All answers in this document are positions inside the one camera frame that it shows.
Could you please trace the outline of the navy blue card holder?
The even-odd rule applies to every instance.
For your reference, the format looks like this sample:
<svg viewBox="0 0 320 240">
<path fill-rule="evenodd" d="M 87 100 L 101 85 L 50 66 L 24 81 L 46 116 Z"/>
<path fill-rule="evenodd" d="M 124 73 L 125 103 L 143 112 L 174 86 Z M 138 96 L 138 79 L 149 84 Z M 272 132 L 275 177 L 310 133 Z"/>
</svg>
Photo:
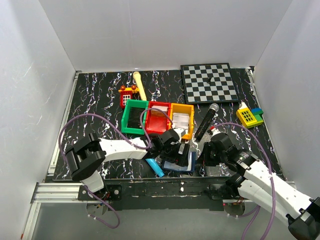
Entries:
<svg viewBox="0 0 320 240">
<path fill-rule="evenodd" d="M 187 155 L 186 161 L 180 164 L 164 161 L 161 168 L 163 170 L 168 170 L 173 172 L 192 173 L 195 170 L 196 157 L 197 157 L 197 153 L 195 151 L 190 151 Z"/>
</svg>

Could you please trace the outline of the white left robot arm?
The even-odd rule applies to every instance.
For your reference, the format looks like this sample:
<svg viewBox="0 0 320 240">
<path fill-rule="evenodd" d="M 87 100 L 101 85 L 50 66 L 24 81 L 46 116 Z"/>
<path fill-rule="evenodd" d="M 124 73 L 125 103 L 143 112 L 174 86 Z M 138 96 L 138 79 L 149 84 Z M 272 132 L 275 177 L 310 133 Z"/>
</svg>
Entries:
<svg viewBox="0 0 320 240">
<path fill-rule="evenodd" d="M 71 179 L 82 182 L 91 192 L 96 193 L 105 187 L 98 173 L 99 166 L 104 162 L 159 157 L 165 162 L 188 167 L 191 163 L 190 145 L 181 142 L 184 132 L 182 128 L 171 128 L 162 134 L 154 134 L 150 148 L 147 148 L 145 136 L 126 141 L 99 138 L 95 133 L 90 133 L 65 151 Z"/>
</svg>

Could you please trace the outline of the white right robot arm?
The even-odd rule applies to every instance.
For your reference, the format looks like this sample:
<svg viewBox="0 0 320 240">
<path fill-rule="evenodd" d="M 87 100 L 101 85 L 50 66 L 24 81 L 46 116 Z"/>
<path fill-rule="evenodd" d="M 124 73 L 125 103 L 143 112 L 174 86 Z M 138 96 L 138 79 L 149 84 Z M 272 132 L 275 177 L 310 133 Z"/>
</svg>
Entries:
<svg viewBox="0 0 320 240">
<path fill-rule="evenodd" d="M 320 199 L 301 193 L 270 172 L 251 151 L 239 149 L 225 133 L 213 135 L 204 143 L 197 162 L 206 167 L 225 164 L 235 174 L 211 194 L 221 198 L 251 200 L 287 224 L 298 240 L 315 240 L 320 235 Z"/>
</svg>

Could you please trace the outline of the cards in red bin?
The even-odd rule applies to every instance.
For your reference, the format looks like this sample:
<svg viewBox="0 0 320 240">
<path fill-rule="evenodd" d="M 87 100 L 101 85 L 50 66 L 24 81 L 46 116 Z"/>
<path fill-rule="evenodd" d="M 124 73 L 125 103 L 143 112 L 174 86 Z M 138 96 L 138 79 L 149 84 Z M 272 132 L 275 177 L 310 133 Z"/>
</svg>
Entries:
<svg viewBox="0 0 320 240">
<path fill-rule="evenodd" d="M 167 130 L 167 117 L 157 110 L 149 111 L 148 130 L 152 133 L 163 133 Z"/>
</svg>

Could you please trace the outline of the white cards in yellow bin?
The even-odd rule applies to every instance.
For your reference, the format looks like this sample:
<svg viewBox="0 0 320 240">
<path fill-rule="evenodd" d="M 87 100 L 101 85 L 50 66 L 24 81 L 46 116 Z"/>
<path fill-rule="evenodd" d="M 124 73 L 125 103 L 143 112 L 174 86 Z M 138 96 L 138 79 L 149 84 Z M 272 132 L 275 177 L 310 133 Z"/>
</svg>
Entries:
<svg viewBox="0 0 320 240">
<path fill-rule="evenodd" d="M 172 122 L 175 128 L 189 128 L 190 116 L 187 113 L 174 112 L 172 115 Z"/>
</svg>

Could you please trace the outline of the black cards in green bin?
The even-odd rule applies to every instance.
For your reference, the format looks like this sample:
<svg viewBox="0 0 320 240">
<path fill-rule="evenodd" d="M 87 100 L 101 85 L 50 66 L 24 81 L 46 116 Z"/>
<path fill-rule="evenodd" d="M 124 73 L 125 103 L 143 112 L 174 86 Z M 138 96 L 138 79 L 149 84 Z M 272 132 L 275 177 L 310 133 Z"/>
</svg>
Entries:
<svg viewBox="0 0 320 240">
<path fill-rule="evenodd" d="M 140 123 L 140 117 L 144 108 L 140 107 L 131 107 L 129 110 L 127 127 L 132 129 L 142 129 L 142 125 Z"/>
</svg>

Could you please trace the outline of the light blue toy microphone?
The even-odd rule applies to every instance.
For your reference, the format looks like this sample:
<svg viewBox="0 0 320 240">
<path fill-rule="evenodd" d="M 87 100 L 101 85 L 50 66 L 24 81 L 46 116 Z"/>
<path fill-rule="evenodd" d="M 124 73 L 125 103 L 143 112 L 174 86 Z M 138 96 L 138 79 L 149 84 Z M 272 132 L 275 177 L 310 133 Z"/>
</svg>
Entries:
<svg viewBox="0 0 320 240">
<path fill-rule="evenodd" d="M 162 178 L 165 174 L 161 167 L 158 165 L 156 160 L 154 158 L 147 158 L 146 162 L 149 164 L 149 166 L 152 168 L 152 170 L 155 172 L 155 174 L 159 177 Z"/>
</svg>

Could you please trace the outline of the red plastic bin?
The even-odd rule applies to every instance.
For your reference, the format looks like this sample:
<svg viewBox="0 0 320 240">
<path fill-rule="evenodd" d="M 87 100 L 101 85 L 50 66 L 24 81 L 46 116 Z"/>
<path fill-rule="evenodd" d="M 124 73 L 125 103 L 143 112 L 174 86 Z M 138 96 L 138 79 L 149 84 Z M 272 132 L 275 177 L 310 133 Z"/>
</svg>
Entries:
<svg viewBox="0 0 320 240">
<path fill-rule="evenodd" d="M 150 101 L 148 107 L 160 109 L 165 112 L 167 116 L 170 115 L 171 103 L 169 102 Z M 169 129 L 169 123 L 168 118 L 161 112 L 149 110 L 145 120 L 145 129 L 148 134 L 162 134 Z"/>
</svg>

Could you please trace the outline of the yellow plastic bin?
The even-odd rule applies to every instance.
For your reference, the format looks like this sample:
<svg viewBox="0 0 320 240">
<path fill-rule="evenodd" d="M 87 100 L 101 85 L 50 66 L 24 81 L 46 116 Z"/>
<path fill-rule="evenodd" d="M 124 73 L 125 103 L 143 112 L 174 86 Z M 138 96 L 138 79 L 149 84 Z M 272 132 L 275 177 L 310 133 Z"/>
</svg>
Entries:
<svg viewBox="0 0 320 240">
<path fill-rule="evenodd" d="M 170 107 L 170 128 L 181 128 L 185 130 L 183 140 L 191 140 L 194 132 L 194 106 L 190 104 L 172 103 Z"/>
</svg>

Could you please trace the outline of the black toy microphone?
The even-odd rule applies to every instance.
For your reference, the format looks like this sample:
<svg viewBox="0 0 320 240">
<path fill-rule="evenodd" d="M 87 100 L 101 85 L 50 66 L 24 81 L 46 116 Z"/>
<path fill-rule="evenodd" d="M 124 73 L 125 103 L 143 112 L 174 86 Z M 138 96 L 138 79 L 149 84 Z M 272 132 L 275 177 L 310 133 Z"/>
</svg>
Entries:
<svg viewBox="0 0 320 240">
<path fill-rule="evenodd" d="M 209 106 L 209 109 L 206 113 L 206 115 L 204 116 L 201 124 L 199 125 L 196 133 L 194 134 L 194 138 L 196 141 L 200 141 L 202 139 L 202 137 L 204 136 L 205 132 L 207 131 L 207 129 L 209 128 L 212 120 L 215 117 L 216 112 L 219 110 L 219 105 L 216 103 L 212 103 Z"/>
</svg>

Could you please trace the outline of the yellow green toy brick house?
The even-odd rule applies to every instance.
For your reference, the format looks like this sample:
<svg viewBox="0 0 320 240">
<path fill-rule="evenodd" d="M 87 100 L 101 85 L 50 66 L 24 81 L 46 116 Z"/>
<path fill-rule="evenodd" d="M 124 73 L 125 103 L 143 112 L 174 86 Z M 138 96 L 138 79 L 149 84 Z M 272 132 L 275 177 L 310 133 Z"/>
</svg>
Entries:
<svg viewBox="0 0 320 240">
<path fill-rule="evenodd" d="M 244 102 L 240 103 L 236 111 L 236 116 L 247 129 L 262 125 L 264 123 L 263 114 L 264 112 L 261 108 L 249 109 Z"/>
</svg>

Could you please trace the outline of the green plastic bin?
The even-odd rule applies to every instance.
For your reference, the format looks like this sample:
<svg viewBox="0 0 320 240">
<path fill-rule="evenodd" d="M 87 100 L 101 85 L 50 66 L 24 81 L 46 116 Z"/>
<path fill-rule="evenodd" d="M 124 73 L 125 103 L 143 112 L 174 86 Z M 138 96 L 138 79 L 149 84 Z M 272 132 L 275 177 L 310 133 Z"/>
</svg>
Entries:
<svg viewBox="0 0 320 240">
<path fill-rule="evenodd" d="M 126 102 L 121 119 L 121 132 L 124 134 L 144 135 L 140 116 L 148 107 L 148 101 L 129 99 Z"/>
</svg>

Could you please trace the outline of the red toy brick house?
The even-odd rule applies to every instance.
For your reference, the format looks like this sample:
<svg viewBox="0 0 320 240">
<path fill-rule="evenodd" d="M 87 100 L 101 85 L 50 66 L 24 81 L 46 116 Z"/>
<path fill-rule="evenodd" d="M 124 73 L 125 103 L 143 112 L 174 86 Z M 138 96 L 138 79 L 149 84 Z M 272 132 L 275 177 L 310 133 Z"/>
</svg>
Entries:
<svg viewBox="0 0 320 240">
<path fill-rule="evenodd" d="M 133 94 L 139 92 L 139 88 L 134 84 L 131 87 L 122 85 L 118 92 L 120 93 L 120 107 L 124 109 L 126 107 L 127 101 L 132 99 Z"/>
</svg>

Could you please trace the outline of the black grey chessboard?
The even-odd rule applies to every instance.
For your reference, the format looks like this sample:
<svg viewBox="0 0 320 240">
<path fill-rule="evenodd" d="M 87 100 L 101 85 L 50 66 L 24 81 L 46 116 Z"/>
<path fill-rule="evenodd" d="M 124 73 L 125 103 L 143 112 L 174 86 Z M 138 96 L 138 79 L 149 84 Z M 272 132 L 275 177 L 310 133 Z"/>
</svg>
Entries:
<svg viewBox="0 0 320 240">
<path fill-rule="evenodd" d="M 187 104 L 237 103 L 240 99 L 229 63 L 180 66 Z"/>
</svg>

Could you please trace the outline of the cream toy microphone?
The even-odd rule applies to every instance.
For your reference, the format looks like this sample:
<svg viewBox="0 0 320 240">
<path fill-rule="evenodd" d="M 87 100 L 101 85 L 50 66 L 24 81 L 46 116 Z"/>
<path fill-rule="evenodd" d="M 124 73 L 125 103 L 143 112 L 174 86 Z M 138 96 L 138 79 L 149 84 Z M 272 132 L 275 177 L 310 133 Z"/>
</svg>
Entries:
<svg viewBox="0 0 320 240">
<path fill-rule="evenodd" d="M 147 101 L 147 96 L 145 93 L 145 89 L 142 83 L 141 74 L 138 71 L 133 72 L 133 79 L 136 83 L 137 88 L 139 89 L 139 95 L 142 101 Z"/>
</svg>

